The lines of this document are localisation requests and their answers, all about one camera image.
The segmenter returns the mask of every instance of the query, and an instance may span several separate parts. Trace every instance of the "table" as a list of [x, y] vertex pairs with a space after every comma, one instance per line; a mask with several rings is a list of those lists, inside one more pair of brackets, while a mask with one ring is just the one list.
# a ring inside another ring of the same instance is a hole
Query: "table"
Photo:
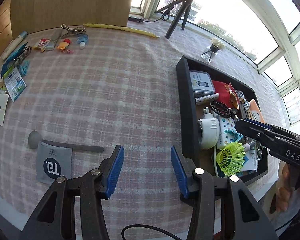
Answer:
[[[36, 151], [27, 146], [32, 130], [45, 140], [104, 146], [102, 154], [73, 152], [72, 175], [82, 176], [111, 155], [115, 145], [125, 160], [115, 193], [102, 201], [110, 239], [121, 239], [126, 225], [149, 224], [179, 233], [188, 230], [192, 208], [179, 201], [170, 161], [172, 144], [181, 145], [180, 110], [175, 66], [183, 54], [199, 59], [210, 42], [178, 26], [169, 40], [169, 23], [131, 23], [159, 39], [123, 31], [87, 28], [88, 44], [79, 49], [33, 51], [24, 78], [27, 88], [8, 102], [0, 126], [0, 197], [30, 215], [48, 189], [36, 180]], [[30, 34], [33, 46], [54, 30]], [[268, 81], [248, 63], [225, 49], [211, 65], [255, 90], [266, 122], [281, 125]], [[258, 191], [272, 177], [278, 160], [269, 156], [269, 173], [249, 186]], [[76, 201], [76, 230], [80, 216]], [[220, 205], [216, 206], [216, 217]], [[127, 239], [160, 237], [149, 229], [130, 229]]]

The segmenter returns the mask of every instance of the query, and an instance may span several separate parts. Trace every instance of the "person's hand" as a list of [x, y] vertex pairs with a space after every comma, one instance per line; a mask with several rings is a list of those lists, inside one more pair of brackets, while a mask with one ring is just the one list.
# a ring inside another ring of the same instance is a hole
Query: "person's hand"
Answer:
[[285, 164], [282, 169], [282, 179], [284, 187], [278, 187], [276, 191], [275, 207], [278, 212], [288, 209], [289, 199], [292, 194], [290, 187], [290, 165]]
[[[289, 207], [289, 199], [294, 193], [294, 188], [290, 185], [290, 165], [285, 164], [282, 168], [283, 187], [278, 187], [276, 191], [275, 206], [278, 212], [286, 211]], [[296, 191], [296, 194], [300, 196], [300, 188]]]

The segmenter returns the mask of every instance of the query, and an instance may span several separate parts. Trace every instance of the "gray sachet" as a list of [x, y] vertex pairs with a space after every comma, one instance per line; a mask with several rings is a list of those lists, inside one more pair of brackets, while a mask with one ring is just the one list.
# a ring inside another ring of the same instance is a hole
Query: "gray sachet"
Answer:
[[59, 176], [71, 178], [72, 149], [40, 142], [37, 151], [37, 180], [51, 185]]

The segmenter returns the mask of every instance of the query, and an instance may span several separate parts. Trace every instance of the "plastic container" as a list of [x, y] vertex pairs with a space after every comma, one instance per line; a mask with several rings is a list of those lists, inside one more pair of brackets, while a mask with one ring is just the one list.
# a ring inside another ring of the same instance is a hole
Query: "plastic container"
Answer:
[[82, 34], [78, 37], [77, 40], [78, 44], [80, 44], [80, 49], [84, 49], [86, 43], [88, 42], [88, 35], [87, 34]]
[[191, 70], [190, 79], [195, 98], [212, 95], [216, 91], [207, 72]]

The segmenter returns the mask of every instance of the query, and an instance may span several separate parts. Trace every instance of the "metal screw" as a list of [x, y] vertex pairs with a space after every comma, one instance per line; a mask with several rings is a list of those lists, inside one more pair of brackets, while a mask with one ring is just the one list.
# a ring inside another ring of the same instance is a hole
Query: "metal screw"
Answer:
[[99, 175], [99, 174], [100, 174], [100, 170], [98, 170], [98, 169], [93, 169], [91, 171], [91, 175]]
[[231, 179], [233, 182], [238, 182], [238, 181], [239, 181], [239, 177], [236, 176], [236, 175], [232, 175], [232, 176], [230, 177], [230, 179]]
[[195, 172], [196, 174], [203, 174], [203, 173], [204, 173], [204, 170], [201, 169], [201, 168], [196, 168], [196, 169], [194, 170], [194, 172]]
[[58, 182], [58, 183], [62, 183], [62, 182], [64, 182], [65, 180], [66, 180], [66, 178], [63, 177], [63, 176], [60, 176], [60, 177], [57, 178], [57, 182]]

